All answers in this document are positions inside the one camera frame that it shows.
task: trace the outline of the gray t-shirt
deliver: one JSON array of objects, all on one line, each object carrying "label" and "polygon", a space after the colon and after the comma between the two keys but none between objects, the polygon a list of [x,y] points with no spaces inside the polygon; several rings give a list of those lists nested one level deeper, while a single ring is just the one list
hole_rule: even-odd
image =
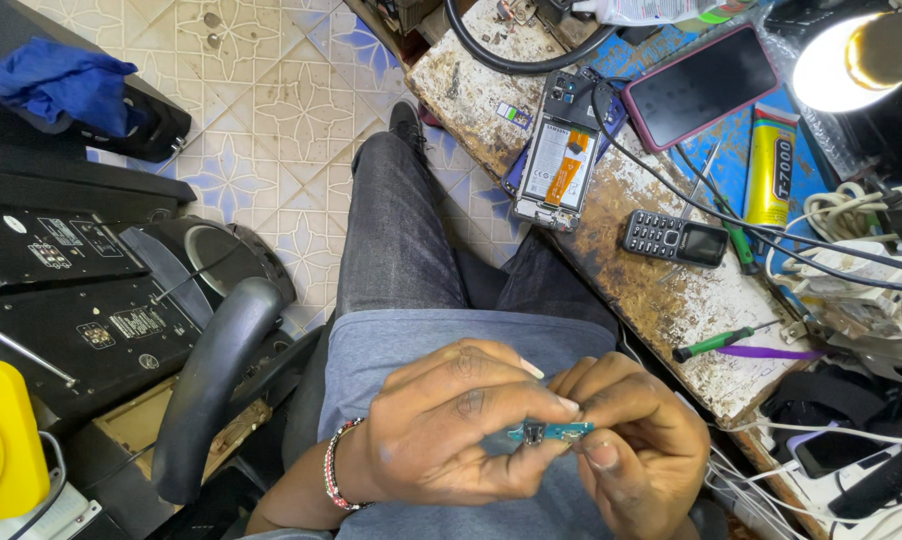
[{"label": "gray t-shirt", "polygon": [[[492,339],[510,345],[544,372],[545,382],[581,357],[600,358],[615,349],[614,336],[606,328],[558,317],[474,309],[349,313],[338,319],[331,331],[317,440],[328,439],[345,422],[365,416],[388,374],[461,338]],[[504,431],[481,442],[493,455],[509,454],[517,445]],[[302,533],[276,531],[266,538],[315,538],[313,532]],[[338,540],[612,537],[581,485],[573,454],[553,461],[534,497],[484,506],[380,503],[348,516],[337,534]]]}]

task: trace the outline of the paint-stained table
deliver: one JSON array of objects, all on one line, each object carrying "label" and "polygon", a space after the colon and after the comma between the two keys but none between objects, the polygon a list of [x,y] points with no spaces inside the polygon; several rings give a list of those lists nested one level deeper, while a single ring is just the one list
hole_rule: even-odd
[{"label": "paint-stained table", "polygon": [[[594,28],[593,23],[577,20],[550,30],[541,23],[509,27],[497,21],[495,0],[478,0],[463,19],[485,48],[518,61],[560,55],[565,51],[562,43],[573,46]],[[605,75],[635,78],[696,38],[668,25],[638,47],[613,37],[587,61]],[[469,155],[488,173],[500,178],[528,140],[530,129],[497,112],[502,104],[528,114],[536,112],[544,76],[511,77],[497,73],[473,59],[454,33],[448,31],[409,71],[407,83]],[[762,102],[793,110],[784,90]],[[710,146],[719,138],[723,140],[712,172],[739,213],[748,169],[751,113],[745,109],[684,143],[692,160],[700,163]],[[625,126],[618,141],[681,189],[690,190],[690,181],[671,156],[644,152],[630,126]],[[805,197],[825,190],[807,141],[800,133],[796,164],[792,213],[800,215]],[[785,325],[792,322],[763,280],[741,275],[733,252],[725,256],[721,268],[681,267],[676,275],[661,281],[678,266],[620,249],[624,224],[632,211],[679,215],[684,207],[677,195],[612,149],[595,167],[578,229],[573,233],[555,233],[553,238],[614,312],[715,414],[718,422],[736,424],[754,417],[755,407],[774,390],[782,376],[805,366],[795,361],[739,358],[719,352],[702,354],[684,364],[672,361],[672,349],[681,345],[781,317],[787,319]],[[691,218],[718,224],[697,210]],[[781,326],[759,330],[747,344],[807,350],[804,340],[785,344],[780,332]],[[759,469],[775,466],[757,431],[740,433],[736,439]],[[788,474],[769,480],[783,500],[797,506],[809,504]],[[828,538],[821,521],[802,521],[816,538]]]}]

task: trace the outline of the t-7000 glue tube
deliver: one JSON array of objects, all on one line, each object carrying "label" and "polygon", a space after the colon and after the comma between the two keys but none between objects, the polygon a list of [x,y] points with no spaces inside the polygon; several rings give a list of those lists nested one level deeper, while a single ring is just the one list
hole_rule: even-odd
[{"label": "t-7000 glue tube", "polygon": [[783,230],[788,224],[791,171],[801,116],[754,105],[750,165],[747,167],[745,221]]}]

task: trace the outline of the beaded bracelet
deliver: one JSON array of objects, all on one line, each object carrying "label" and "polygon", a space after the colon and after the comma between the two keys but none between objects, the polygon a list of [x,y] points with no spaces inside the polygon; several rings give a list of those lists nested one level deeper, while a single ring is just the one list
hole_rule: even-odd
[{"label": "beaded bracelet", "polygon": [[341,496],[341,491],[338,490],[338,483],[334,477],[334,451],[335,448],[338,447],[338,441],[341,439],[341,436],[364,421],[365,418],[359,416],[354,420],[345,422],[344,425],[337,430],[337,433],[331,437],[331,442],[328,444],[328,450],[324,453],[324,490],[327,492],[328,497],[331,498],[331,501],[334,501],[335,505],[345,510],[366,509],[374,504],[374,502],[352,504],[345,500],[345,498]]}]

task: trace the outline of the jeans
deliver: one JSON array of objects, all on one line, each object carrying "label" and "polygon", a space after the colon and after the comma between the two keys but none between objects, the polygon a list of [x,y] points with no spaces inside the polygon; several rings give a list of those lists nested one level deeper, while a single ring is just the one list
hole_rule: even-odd
[{"label": "jeans", "polygon": [[[337,315],[467,309],[468,291],[436,211],[442,189],[411,148],[392,133],[375,133],[351,171]],[[502,270],[509,276],[495,310],[589,321],[618,338],[617,318],[536,228]]]}]

